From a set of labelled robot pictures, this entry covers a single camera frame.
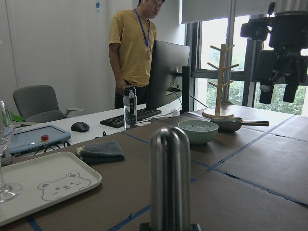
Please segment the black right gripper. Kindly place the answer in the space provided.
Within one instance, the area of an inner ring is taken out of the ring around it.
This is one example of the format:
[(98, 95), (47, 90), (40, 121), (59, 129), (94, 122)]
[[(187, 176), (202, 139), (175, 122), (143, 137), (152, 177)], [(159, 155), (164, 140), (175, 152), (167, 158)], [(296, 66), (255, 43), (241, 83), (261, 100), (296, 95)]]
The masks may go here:
[(298, 86), (306, 79), (308, 59), (301, 56), (301, 50), (308, 47), (308, 13), (282, 12), (242, 24), (240, 36), (243, 38), (265, 41), (268, 35), (274, 60), (271, 74), (259, 79), (259, 102), (271, 104), (274, 84), (284, 77), (283, 101), (293, 103)]

